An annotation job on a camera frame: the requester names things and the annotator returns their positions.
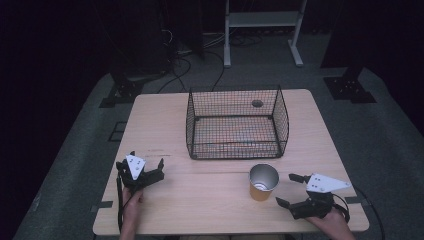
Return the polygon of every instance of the paper cup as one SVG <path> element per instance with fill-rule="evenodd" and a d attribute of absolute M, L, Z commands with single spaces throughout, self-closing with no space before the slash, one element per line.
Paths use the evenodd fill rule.
<path fill-rule="evenodd" d="M 277 170 L 269 164 L 257 164 L 250 169 L 250 196 L 256 201 L 265 201 L 278 185 Z"/>

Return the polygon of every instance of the human hand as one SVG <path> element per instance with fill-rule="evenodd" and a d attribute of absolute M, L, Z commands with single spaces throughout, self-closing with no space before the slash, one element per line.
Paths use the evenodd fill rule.
<path fill-rule="evenodd" d="M 352 232 L 347 225 L 343 214 L 340 210 L 331 209 L 324 218 L 308 217 L 308 222 L 319 228 L 325 235 L 332 240 L 354 240 Z"/>
<path fill-rule="evenodd" d="M 122 191 L 122 200 L 125 204 L 123 212 L 123 222 L 121 229 L 120 240 L 132 240 L 135 238 L 135 233 L 140 218 L 140 206 L 143 202 L 143 189 L 138 190 L 131 197 L 131 192 L 124 187 Z"/>

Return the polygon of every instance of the white metal frame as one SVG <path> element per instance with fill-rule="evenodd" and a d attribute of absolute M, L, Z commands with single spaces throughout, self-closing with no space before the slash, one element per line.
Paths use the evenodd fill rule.
<path fill-rule="evenodd" d="M 230 28 L 272 26 L 295 26 L 293 39 L 288 40 L 288 44 L 296 66 L 303 66 L 303 61 L 297 50 L 296 43 L 299 37 L 300 27 L 302 26 L 306 3 L 307 0 L 302 0 L 299 11 L 231 13 L 230 0 L 227 0 L 225 6 L 224 67 L 231 67 Z"/>

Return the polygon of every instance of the gray carpet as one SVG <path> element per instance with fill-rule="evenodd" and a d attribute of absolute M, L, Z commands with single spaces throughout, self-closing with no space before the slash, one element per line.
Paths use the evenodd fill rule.
<path fill-rule="evenodd" d="M 283 89 L 308 89 L 312 92 L 346 170 L 354 185 L 363 190 L 378 211 L 386 239 L 421 239 L 424 236 L 424 140 L 384 82 L 364 69 L 363 87 L 377 103 L 352 104 L 333 100 L 323 77 L 340 76 L 345 69 L 320 69 L 329 35 L 301 35 L 299 51 L 305 65 L 294 65 L 288 36 L 264 37 L 248 48 L 232 48 L 232 67 L 225 69 L 218 85 L 280 84 Z M 223 48 L 208 49 L 222 56 Z M 205 59 L 185 57 L 191 68 L 181 77 L 185 89 L 211 86 L 222 71 L 222 62 L 214 54 Z M 175 62 L 175 72 L 188 68 L 185 61 Z M 149 82 L 144 94 L 157 91 L 174 75 Z M 73 128 L 40 188 L 14 239 L 93 239 L 95 207 L 102 198 L 113 167 L 119 142 L 109 136 L 119 121 L 126 121 L 131 104 L 99 108 L 113 85 L 110 75 L 99 79 L 81 110 Z M 183 92 L 173 81 L 161 93 Z M 371 207 L 364 207 L 370 220 L 369 230 L 355 233 L 357 239 L 380 239 L 381 233 Z M 296 239 L 327 239 L 321 233 L 295 234 Z M 96 239 L 117 239 L 101 237 Z"/>

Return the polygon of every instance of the metal mesh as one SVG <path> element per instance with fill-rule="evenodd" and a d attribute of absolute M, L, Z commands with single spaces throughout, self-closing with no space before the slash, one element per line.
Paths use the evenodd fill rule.
<path fill-rule="evenodd" d="M 190 90 L 186 143 L 192 159 L 278 158 L 288 139 L 281 90 Z"/>

